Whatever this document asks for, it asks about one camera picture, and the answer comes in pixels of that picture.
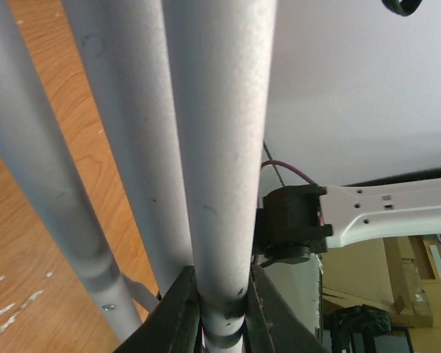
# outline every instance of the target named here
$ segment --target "metal pipe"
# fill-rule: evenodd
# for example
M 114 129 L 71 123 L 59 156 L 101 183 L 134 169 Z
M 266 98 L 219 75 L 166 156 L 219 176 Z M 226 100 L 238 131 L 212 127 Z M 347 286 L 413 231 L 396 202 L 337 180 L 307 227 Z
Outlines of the metal pipe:
M 120 340 L 141 320 L 6 1 L 0 1 L 0 156 Z
M 240 352 L 276 2 L 163 7 L 206 342 Z
M 159 290 L 193 264 L 160 1 L 64 0 Z

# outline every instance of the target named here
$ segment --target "white wall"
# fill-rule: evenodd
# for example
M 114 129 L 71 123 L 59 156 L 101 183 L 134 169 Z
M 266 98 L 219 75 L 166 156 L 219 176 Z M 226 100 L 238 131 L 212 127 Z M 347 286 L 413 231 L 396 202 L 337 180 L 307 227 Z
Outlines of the white wall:
M 441 1 L 279 0 L 265 139 L 323 184 L 440 167 Z

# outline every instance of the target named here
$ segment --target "gray metal tube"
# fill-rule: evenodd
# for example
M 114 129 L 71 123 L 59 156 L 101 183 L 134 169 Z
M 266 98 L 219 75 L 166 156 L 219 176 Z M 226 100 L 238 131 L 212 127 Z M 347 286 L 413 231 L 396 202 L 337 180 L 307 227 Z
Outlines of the gray metal tube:
M 276 2 L 163 7 L 204 332 L 239 352 Z
M 126 340 L 141 325 L 140 317 L 5 0 L 0 0 L 0 156 L 108 324 Z
M 162 295 L 193 264 L 162 5 L 63 0 Z

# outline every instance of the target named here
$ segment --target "wooden floor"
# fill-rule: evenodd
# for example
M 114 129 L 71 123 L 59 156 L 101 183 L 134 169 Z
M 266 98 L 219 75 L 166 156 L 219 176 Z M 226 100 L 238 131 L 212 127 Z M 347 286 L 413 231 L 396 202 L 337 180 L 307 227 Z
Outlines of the wooden floor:
M 60 2 L 10 5 L 119 266 L 155 293 Z M 34 293 L 36 299 L 21 310 Z M 0 310 L 13 303 L 0 315 L 1 326 L 18 313 L 0 334 L 0 352 L 110 352 L 118 345 L 0 161 Z

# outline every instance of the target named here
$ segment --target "black cable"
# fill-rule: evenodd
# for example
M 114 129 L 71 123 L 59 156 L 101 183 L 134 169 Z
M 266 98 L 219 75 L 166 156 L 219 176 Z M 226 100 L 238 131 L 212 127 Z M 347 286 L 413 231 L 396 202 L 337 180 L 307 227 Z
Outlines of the black cable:
M 420 6 L 422 0 L 382 0 L 382 4 L 397 15 L 410 16 Z

